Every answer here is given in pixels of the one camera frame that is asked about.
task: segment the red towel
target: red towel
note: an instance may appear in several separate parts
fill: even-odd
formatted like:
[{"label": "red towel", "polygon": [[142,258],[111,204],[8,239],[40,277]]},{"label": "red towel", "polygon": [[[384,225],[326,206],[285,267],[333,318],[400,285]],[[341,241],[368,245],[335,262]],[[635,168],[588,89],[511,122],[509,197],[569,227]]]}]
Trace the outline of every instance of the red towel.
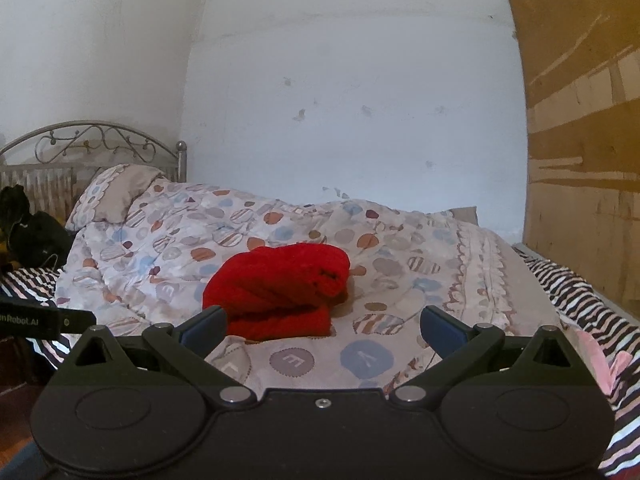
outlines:
[{"label": "red towel", "polygon": [[347,254],[331,245],[258,247],[220,267],[202,307],[221,306],[227,334],[252,341],[327,336],[330,309],[348,297],[349,264]]}]

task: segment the blue gripper pad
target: blue gripper pad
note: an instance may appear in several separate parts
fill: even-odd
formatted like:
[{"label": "blue gripper pad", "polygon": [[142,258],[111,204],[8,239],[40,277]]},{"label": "blue gripper pad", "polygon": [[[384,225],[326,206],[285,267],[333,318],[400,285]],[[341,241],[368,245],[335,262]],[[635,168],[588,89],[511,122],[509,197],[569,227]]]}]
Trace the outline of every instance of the blue gripper pad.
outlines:
[{"label": "blue gripper pad", "polygon": [[420,334],[425,343],[431,346],[441,359],[445,359],[466,345],[474,332],[438,307],[427,305],[420,314]]},{"label": "blue gripper pad", "polygon": [[225,338],[226,313],[218,306],[210,306],[175,331],[182,346],[204,359]]}]

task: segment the black backpack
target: black backpack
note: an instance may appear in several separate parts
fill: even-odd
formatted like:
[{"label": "black backpack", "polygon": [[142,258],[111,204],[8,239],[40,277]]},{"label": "black backpack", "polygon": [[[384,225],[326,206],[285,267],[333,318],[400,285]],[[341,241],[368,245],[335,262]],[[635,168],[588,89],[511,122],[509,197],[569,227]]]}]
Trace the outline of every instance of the black backpack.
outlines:
[{"label": "black backpack", "polygon": [[59,269],[66,264],[74,237],[53,216],[29,212],[29,199],[22,186],[0,191],[0,229],[7,249],[23,266]]}]

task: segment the comforter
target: comforter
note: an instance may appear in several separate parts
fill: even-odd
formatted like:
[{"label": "comforter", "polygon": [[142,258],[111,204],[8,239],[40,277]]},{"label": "comforter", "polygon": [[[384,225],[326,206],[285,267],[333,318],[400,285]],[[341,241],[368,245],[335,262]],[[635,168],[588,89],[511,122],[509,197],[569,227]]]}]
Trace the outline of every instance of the comforter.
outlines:
[{"label": "comforter", "polygon": [[515,252],[451,212],[404,212],[364,200],[298,206],[162,177],[130,204],[123,224],[92,221],[77,234],[56,303],[92,310],[115,335],[138,335],[199,313],[206,283],[233,254],[296,242],[344,249],[350,296],[333,310],[328,337],[257,344],[228,336],[207,357],[259,396],[267,387],[388,393],[438,361],[420,337],[426,304],[511,335],[559,325]]}]

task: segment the white wall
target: white wall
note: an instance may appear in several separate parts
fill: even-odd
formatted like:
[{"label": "white wall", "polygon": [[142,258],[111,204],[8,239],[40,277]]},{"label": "white wall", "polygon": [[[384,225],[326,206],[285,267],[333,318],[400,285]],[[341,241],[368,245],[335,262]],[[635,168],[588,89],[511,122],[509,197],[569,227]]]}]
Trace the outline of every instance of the white wall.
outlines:
[{"label": "white wall", "polygon": [[102,119],[175,142],[202,4],[0,0],[4,140],[58,121]]},{"label": "white wall", "polygon": [[337,188],[410,210],[477,205],[518,241],[512,34],[508,0],[206,0],[182,114],[190,179],[297,203]]}]

